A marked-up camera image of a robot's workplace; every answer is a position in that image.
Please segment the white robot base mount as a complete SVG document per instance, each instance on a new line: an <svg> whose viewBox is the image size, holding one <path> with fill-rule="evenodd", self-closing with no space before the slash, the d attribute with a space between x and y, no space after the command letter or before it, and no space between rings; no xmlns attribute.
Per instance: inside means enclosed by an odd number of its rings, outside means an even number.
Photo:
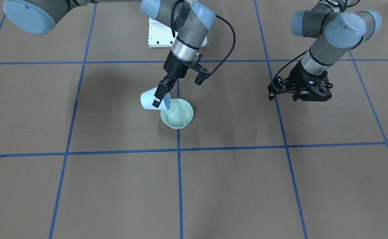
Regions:
<svg viewBox="0 0 388 239"><path fill-rule="evenodd" d="M171 28L149 18L148 47L173 47L176 37L172 36Z"/></svg>

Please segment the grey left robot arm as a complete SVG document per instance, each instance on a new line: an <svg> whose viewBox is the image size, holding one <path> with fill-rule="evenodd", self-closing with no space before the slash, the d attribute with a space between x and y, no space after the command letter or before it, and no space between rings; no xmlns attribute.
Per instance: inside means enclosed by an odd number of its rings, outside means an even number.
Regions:
<svg viewBox="0 0 388 239"><path fill-rule="evenodd" d="M287 78L276 74L268 85L268 98L291 94L294 101L325 102L332 98L328 69L345 53L375 36L382 18L374 10L349 13L355 0L320 0L312 9L296 12L291 31L315 42L296 59Z"/></svg>

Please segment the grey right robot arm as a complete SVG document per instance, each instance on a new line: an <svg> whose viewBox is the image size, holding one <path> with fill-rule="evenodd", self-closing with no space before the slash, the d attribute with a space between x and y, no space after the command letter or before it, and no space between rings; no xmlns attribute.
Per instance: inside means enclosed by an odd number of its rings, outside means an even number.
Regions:
<svg viewBox="0 0 388 239"><path fill-rule="evenodd" d="M175 33L171 50L164 62L166 75L158 87L144 92L141 103L144 109L168 110L171 108L170 92L178 79L189 69L198 73L195 83L201 85L209 71L200 65L199 53L203 41L215 20L212 9L196 0L5 0L3 12L18 28L33 35L45 35L53 30L73 9L88 5L106 5L113 14L109 25L135 33L137 26L147 26L138 20L151 18Z"/></svg>

